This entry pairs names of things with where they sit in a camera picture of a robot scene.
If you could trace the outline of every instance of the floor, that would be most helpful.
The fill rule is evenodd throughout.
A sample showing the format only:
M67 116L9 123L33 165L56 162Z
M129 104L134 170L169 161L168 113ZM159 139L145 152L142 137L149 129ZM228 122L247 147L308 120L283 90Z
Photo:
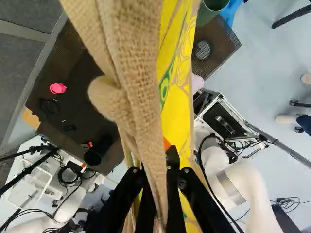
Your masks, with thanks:
M205 81L205 88L222 92L245 119L311 160L310 137L295 133L294 125L274 123L277 114L301 111L288 105L290 99L311 102L311 86L299 80L304 72L311 72L311 14L271 29L274 21L309 3L250 0L242 4L232 27L242 46ZM291 196L311 200L311 170L281 149L270 147L249 161L263 174L271 200ZM247 204L242 205L231 214L238 218L247 209ZM311 204L288 215L302 230L311 225Z

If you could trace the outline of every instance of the yellow fabric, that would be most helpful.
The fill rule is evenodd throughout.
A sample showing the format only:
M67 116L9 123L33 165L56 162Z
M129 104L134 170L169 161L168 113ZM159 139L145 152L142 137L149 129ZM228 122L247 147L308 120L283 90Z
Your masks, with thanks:
M144 164L158 213L154 229L163 231L168 212L163 137L176 145L181 167L193 167L190 58L199 0L61 2L105 73L89 87L90 100L118 125L127 164L133 165L130 151ZM181 201L187 231L198 232L182 195ZM123 231L133 232L136 216L134 208Z

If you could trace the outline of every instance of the burlap sack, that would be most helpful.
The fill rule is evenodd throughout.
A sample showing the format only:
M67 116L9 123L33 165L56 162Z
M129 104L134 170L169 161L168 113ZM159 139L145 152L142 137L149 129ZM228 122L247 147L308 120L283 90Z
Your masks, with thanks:
M162 8L163 1L172 7L164 5ZM163 124L160 114L165 100L162 96L160 98L159 93L162 89L159 88L157 78L157 59L159 49L162 47L161 41L165 41L167 34L170 33L168 26L173 23L173 15L182 13L184 18L190 19L193 12L196 14L198 4L192 5L191 0L61 0L61 2L85 46L105 73L105 76L98 77L92 82L89 97L100 113L118 125L128 166L135 163L137 165L139 161L144 164L157 209L155 230L163 231L167 223L168 205L166 160L161 130ZM161 14L168 13L172 17L163 22ZM191 23L193 28L195 19L192 19ZM168 26L160 28L160 25L164 24ZM178 30L186 33L184 24L181 21L181 29ZM190 53L193 43L193 34L191 35L188 44ZM180 44L183 42L177 43L178 52L184 46ZM185 61L187 69L181 76L182 83L178 77L172 79L179 85L180 90L186 93L185 113L190 119L187 124L192 126L189 55ZM183 150L189 158L193 129L190 127L187 130L185 139L182 139L187 142L183 143L180 150ZM135 163L131 159L130 152L136 158ZM136 216L137 208L132 208L123 231L133 232Z

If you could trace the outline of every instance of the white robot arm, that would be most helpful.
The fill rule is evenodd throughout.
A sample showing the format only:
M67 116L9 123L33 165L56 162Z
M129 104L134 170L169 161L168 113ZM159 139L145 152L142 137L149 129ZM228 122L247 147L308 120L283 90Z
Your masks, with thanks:
M197 132L199 147L207 131ZM246 222L247 233L282 233L260 172L245 161L229 166L226 153L214 138L207 139L201 150L201 159L210 187L225 209L232 209L246 201L250 203L250 215Z

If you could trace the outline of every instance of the white shoe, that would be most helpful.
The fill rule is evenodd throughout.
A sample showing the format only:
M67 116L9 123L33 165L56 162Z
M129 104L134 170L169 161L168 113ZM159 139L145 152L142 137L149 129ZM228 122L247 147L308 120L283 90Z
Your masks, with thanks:
M301 80L301 82L304 83L305 85L311 85L311 74L310 74L310 73L303 74L303 75L300 77L300 80Z
M297 115L278 115L274 118L274 121L278 124L295 124Z

